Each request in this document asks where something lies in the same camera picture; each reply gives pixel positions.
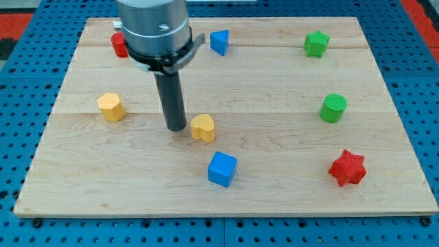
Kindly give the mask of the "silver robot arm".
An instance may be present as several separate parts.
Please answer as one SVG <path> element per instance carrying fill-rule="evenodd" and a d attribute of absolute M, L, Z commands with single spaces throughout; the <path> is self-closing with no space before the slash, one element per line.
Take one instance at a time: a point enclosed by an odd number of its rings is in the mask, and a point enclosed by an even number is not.
<path fill-rule="evenodd" d="M 125 46 L 144 71 L 171 76 L 195 57 L 205 34 L 194 36 L 185 0 L 116 0 Z"/>

